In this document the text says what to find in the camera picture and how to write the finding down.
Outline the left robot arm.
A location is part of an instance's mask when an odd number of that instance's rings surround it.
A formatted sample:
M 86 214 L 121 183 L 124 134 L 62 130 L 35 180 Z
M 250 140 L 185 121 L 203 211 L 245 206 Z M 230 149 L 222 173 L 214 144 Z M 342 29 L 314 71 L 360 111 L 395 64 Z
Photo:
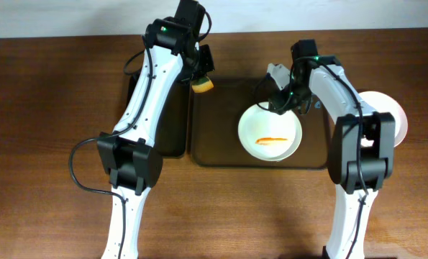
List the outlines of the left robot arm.
M 101 134 L 97 148 L 109 175 L 113 208 L 103 258 L 137 258 L 145 200 L 157 183 L 163 158 L 155 149 L 158 122 L 174 83 L 195 92 L 213 84 L 208 45 L 201 45 L 202 22 L 210 16 L 194 0 L 181 0 L 172 17 L 156 19 L 143 35 L 144 60 L 125 113 L 113 132 Z

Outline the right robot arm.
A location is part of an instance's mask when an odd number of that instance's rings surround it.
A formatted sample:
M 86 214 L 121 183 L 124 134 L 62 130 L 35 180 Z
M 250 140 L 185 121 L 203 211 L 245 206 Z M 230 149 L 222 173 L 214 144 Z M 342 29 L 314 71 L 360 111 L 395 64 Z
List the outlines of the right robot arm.
M 393 115 L 367 104 L 334 55 L 320 55 L 314 40 L 291 46 L 292 66 L 281 73 L 271 65 L 268 77 L 278 93 L 267 111 L 282 115 L 292 109 L 305 114 L 316 96 L 334 122 L 327 154 L 336 201 L 332 231 L 323 258 L 364 258 L 364 239 L 373 202 L 393 172 Z

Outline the white plate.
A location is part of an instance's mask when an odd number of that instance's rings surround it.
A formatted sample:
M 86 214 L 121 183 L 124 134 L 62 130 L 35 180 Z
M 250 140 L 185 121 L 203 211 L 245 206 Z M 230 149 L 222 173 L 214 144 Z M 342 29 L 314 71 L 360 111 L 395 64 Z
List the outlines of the white plate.
M 241 146 L 254 158 L 278 162 L 292 156 L 303 138 L 303 128 L 293 111 L 282 115 L 249 107 L 240 117 L 237 134 Z
M 377 112 L 389 112 L 395 119 L 394 147 L 400 145 L 408 132 L 408 119 L 404 109 L 392 97 L 378 91 L 364 91 L 360 97 Z

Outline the green and yellow sponge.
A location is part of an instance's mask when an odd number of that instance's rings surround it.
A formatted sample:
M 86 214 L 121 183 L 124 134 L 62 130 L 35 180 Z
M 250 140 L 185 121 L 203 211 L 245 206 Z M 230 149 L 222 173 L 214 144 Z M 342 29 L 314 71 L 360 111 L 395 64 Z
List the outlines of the green and yellow sponge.
M 195 94 L 209 91 L 214 87 L 214 84 L 208 76 L 197 78 L 191 81 L 190 85 Z

